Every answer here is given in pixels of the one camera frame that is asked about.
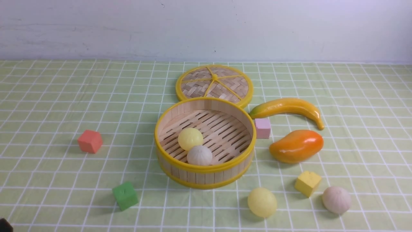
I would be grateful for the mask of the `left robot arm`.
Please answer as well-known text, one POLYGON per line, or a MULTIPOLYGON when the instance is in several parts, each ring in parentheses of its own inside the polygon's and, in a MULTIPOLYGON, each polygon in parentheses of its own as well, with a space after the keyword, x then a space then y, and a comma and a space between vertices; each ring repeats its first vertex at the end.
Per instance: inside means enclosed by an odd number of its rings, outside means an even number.
POLYGON ((0 219, 0 232, 13 232, 13 226, 5 219, 0 219))

